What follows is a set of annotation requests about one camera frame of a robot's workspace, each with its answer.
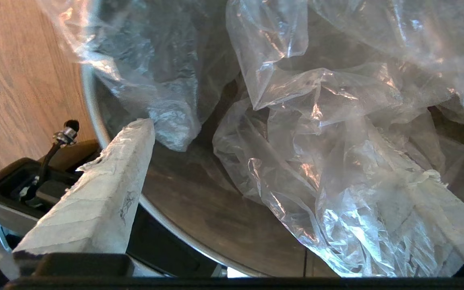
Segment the wood grain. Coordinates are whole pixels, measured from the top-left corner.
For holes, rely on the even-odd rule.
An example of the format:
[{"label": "wood grain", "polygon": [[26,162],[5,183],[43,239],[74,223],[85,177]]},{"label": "wood grain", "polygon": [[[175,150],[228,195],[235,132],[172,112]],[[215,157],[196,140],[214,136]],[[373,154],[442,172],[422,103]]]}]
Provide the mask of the wood grain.
[{"label": "wood grain", "polygon": [[80,121],[80,141],[94,139],[79,66],[58,48],[35,0],[0,0],[0,169],[46,154],[67,119]]}]

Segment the wooden floor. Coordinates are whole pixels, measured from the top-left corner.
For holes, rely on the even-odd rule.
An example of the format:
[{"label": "wooden floor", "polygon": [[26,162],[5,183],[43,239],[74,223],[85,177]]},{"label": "wooden floor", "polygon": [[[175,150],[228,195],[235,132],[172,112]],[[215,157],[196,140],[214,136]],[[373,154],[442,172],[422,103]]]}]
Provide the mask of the wooden floor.
[{"label": "wooden floor", "polygon": [[84,106],[79,66],[35,0],[0,0],[0,169],[46,154],[67,119],[80,121],[79,140],[94,139]]}]

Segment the crumpled plastic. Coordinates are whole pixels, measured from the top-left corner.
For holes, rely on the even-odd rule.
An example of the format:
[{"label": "crumpled plastic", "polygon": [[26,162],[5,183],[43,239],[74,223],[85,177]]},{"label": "crumpled plastic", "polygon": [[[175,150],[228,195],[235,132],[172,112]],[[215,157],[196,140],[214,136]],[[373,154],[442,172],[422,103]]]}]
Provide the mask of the crumpled plastic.
[{"label": "crumpled plastic", "polygon": [[[431,34],[464,38],[452,15],[463,1],[228,3],[247,92],[214,152],[341,276],[451,276],[463,263],[449,257],[464,244],[464,145],[438,136],[427,110],[464,107],[462,47],[447,53]],[[439,19],[449,25],[424,28]]]},{"label": "crumpled plastic", "polygon": [[37,0],[73,52],[156,139],[186,150],[239,72],[226,0]]}]

